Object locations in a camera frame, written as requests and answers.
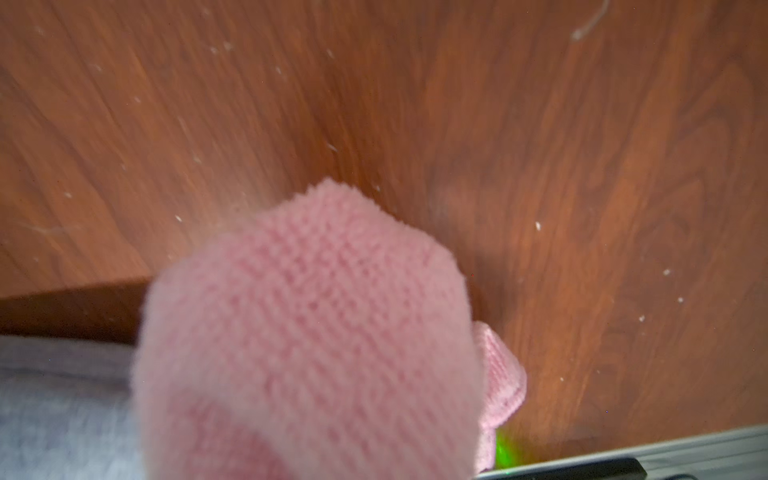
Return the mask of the lavender eyeglass case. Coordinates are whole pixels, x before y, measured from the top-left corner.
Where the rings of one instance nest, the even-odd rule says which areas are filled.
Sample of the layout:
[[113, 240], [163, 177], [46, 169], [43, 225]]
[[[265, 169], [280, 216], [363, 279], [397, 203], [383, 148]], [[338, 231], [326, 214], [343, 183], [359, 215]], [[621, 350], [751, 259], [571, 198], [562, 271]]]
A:
[[116, 343], [2, 336], [2, 478], [144, 478], [133, 353]]

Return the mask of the pink microfiber cloth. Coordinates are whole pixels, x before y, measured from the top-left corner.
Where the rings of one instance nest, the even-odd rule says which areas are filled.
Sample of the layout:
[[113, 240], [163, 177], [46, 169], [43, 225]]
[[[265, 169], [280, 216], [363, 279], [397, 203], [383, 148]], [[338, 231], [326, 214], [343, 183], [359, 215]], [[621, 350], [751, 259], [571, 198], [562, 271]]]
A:
[[325, 180], [152, 282], [131, 386], [151, 479], [470, 479], [526, 374], [446, 248]]

